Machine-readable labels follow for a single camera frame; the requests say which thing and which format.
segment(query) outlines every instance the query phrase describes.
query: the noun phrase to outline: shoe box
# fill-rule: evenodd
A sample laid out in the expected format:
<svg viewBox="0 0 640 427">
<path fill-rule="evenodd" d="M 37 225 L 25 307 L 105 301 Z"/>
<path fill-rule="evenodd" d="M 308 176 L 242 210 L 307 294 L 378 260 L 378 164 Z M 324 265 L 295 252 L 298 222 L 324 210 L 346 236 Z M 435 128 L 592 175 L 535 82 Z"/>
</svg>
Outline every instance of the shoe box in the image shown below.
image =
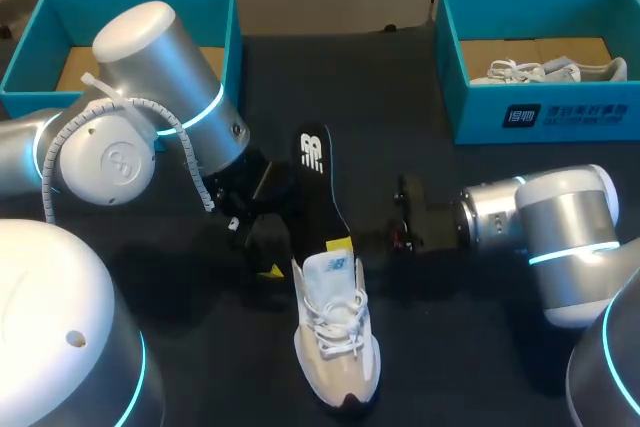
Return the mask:
<svg viewBox="0 0 640 427">
<path fill-rule="evenodd" d="M 440 0 L 436 63 L 455 142 L 640 140 L 638 32 L 640 0 Z M 622 57 L 628 81 L 470 84 L 494 60 L 563 56 L 586 65 Z"/>
<path fill-rule="evenodd" d="M 39 0 L 0 83 L 9 117 L 44 108 L 66 108 L 86 89 L 85 72 L 96 75 L 91 44 L 110 20 L 152 0 Z M 185 29 L 237 103 L 242 35 L 236 0 L 160 0 L 174 8 Z"/>
</svg>

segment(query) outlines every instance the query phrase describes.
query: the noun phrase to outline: shoe tongue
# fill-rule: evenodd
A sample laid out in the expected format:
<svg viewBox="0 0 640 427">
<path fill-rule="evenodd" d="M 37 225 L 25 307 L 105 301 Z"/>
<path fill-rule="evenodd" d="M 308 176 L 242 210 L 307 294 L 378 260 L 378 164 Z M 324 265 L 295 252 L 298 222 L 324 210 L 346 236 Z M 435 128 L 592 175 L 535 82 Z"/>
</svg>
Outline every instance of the shoe tongue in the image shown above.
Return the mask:
<svg viewBox="0 0 640 427">
<path fill-rule="evenodd" d="M 330 302 L 355 300 L 356 272 L 353 252 L 334 250 L 313 255 L 302 266 L 307 298 L 317 310 Z"/>
<path fill-rule="evenodd" d="M 580 82 L 580 68 L 576 64 L 565 65 L 555 72 L 548 73 L 545 82 Z"/>
</svg>

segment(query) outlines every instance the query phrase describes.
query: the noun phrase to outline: white shoelace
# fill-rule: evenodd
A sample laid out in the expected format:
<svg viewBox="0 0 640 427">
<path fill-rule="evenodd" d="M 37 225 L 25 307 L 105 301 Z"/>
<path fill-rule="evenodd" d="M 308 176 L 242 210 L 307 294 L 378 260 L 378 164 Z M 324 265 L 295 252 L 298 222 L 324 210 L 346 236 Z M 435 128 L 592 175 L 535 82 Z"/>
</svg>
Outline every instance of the white shoelace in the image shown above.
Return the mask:
<svg viewBox="0 0 640 427">
<path fill-rule="evenodd" d="M 358 356 L 358 349 L 364 344 L 362 339 L 363 317 L 367 312 L 367 294 L 356 289 L 355 302 L 329 302 L 321 311 L 304 298 L 304 305 L 309 312 L 309 326 L 313 329 L 318 347 L 323 356 L 353 352 Z M 336 309 L 346 309 L 352 314 L 346 322 L 336 322 L 332 313 Z"/>
<path fill-rule="evenodd" d="M 540 64 L 516 64 L 513 60 L 495 60 L 491 63 L 491 67 L 487 72 L 490 79 L 503 80 L 510 82 L 527 82 L 544 80 L 544 70 Z"/>
</svg>

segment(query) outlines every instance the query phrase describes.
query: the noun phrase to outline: shoe insole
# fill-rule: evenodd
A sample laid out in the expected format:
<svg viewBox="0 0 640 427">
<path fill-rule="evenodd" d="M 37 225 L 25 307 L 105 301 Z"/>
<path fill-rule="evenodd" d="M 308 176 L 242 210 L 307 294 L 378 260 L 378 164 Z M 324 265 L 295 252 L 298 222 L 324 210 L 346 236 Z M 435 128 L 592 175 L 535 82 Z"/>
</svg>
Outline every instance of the shoe insole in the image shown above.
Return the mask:
<svg viewBox="0 0 640 427">
<path fill-rule="evenodd" d="M 305 123 L 293 138 L 296 212 L 289 226 L 291 249 L 298 265 L 308 257 L 336 250 L 353 250 L 349 227 L 336 205 L 333 191 L 333 153 L 329 129 Z"/>
</svg>

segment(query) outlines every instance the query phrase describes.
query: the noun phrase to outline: blue light ring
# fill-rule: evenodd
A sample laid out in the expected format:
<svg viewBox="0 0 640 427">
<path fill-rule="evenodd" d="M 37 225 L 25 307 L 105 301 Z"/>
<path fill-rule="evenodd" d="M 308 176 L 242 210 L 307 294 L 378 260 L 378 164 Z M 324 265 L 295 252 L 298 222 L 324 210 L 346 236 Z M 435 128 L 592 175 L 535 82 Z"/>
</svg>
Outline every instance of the blue light ring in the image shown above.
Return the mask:
<svg viewBox="0 0 640 427">
<path fill-rule="evenodd" d="M 611 307 L 615 302 L 618 295 L 622 292 L 622 289 L 618 291 L 618 293 L 613 297 L 609 305 L 607 306 L 607 310 L 604 313 L 604 319 L 602 321 L 602 347 L 604 349 L 604 357 L 607 361 L 607 366 L 609 367 L 609 372 L 611 372 L 611 376 L 613 377 L 614 382 L 618 386 L 618 389 L 622 393 L 622 396 L 627 400 L 631 408 L 636 412 L 636 414 L 640 415 L 640 405 L 633 399 L 627 388 L 622 383 L 622 379 L 620 379 L 620 375 L 613 365 L 613 360 L 611 359 L 611 352 L 609 350 L 609 340 L 607 334 L 607 327 L 609 323 L 609 313 L 611 312 Z"/>
<path fill-rule="evenodd" d="M 538 255 L 529 259 L 529 265 L 539 264 L 547 260 L 559 259 L 561 257 L 568 257 L 570 255 L 578 254 L 591 254 L 602 250 L 612 250 L 620 247 L 620 242 L 601 242 L 599 244 L 583 245 L 582 247 L 572 247 L 571 249 L 559 250 L 557 252 L 551 252 L 549 254 Z"/>
<path fill-rule="evenodd" d="M 209 113 L 215 109 L 218 104 L 220 104 L 220 102 L 222 101 L 222 97 L 224 96 L 224 86 L 222 84 L 220 84 L 220 90 L 218 91 L 218 95 L 216 95 L 216 98 L 213 99 L 213 101 L 208 105 L 208 107 L 206 109 L 204 109 L 202 112 L 200 112 L 198 115 L 196 115 L 193 119 L 188 120 L 187 122 L 185 122 L 184 124 L 182 124 L 182 127 L 187 130 L 189 127 L 191 127 L 192 125 L 197 124 L 198 122 L 200 122 L 202 119 L 204 119 L 207 115 L 209 115 Z M 168 129 L 168 130 L 161 130 L 158 132 L 158 135 L 172 135 L 176 133 L 176 129 Z"/>
<path fill-rule="evenodd" d="M 42 172 L 40 172 L 40 166 L 38 165 L 38 144 L 40 143 L 40 138 L 42 137 L 42 134 L 44 134 L 44 131 L 47 130 L 47 127 L 49 127 L 51 122 L 56 120 L 60 114 L 62 114 L 62 112 L 58 112 L 57 114 L 51 116 L 49 120 L 40 125 L 40 127 L 38 127 L 38 130 L 36 130 L 35 137 L 33 138 L 33 145 L 31 146 L 31 156 L 33 158 L 33 165 L 36 168 L 36 172 L 38 172 L 40 180 L 42 180 Z"/>
<path fill-rule="evenodd" d="M 120 420 L 116 423 L 114 427 L 122 427 L 124 423 L 127 421 L 133 408 L 138 401 L 138 397 L 140 396 L 140 392 L 142 391 L 142 384 L 144 383 L 144 376 L 147 370 L 147 350 L 144 345 L 144 338 L 142 337 L 142 332 L 140 332 L 140 341 L 142 342 L 142 367 L 140 368 L 140 378 L 138 379 L 138 385 L 136 385 L 136 390 L 133 393 L 133 397 L 131 397 L 131 401 L 129 402 L 129 406 L 127 410 L 124 411 Z"/>
</svg>

